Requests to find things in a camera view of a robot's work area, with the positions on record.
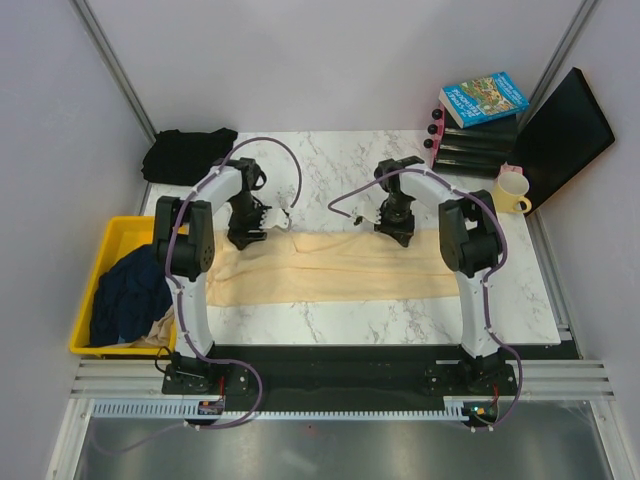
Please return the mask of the cream yellow t-shirt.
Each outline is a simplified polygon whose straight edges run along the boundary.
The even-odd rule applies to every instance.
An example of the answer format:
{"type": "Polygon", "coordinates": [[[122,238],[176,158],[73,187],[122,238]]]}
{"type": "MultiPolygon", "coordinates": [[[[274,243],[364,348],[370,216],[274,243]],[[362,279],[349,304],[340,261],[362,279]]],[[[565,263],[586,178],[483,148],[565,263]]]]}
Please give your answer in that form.
{"type": "Polygon", "coordinates": [[[458,287],[434,230],[408,247],[375,232],[280,232],[243,250],[216,235],[206,281],[210,306],[452,297],[458,287]]]}

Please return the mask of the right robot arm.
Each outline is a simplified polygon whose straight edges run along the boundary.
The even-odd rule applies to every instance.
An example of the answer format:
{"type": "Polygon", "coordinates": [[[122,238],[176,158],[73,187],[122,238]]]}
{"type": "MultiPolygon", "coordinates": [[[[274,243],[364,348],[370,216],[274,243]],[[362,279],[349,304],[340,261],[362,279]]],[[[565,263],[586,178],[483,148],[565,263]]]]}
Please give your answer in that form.
{"type": "Polygon", "coordinates": [[[379,162],[374,178],[387,193],[374,229],[403,247],[414,237],[412,203],[438,207],[439,250],[459,290],[460,345],[472,359],[458,368],[457,377],[465,391],[483,392],[493,383],[494,371],[480,358],[491,357],[500,348],[489,316],[489,277],[506,261],[506,239],[491,194],[452,186],[416,156],[379,162]]]}

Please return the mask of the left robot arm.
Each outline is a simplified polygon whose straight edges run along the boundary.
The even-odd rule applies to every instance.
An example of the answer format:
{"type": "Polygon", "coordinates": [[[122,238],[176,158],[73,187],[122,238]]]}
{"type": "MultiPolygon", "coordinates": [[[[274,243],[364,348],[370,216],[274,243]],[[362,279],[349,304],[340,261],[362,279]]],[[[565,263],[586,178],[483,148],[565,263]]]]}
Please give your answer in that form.
{"type": "Polygon", "coordinates": [[[232,208],[230,242],[243,250],[267,239],[264,222],[271,208],[253,192],[266,183],[254,159],[240,158],[197,184],[186,198],[162,196],[155,206],[152,251],[171,291],[178,337],[176,350],[193,359],[185,382],[208,393],[219,382],[219,369],[209,353],[214,347],[207,319],[206,278],[215,256],[213,216],[224,205],[232,208]]]}

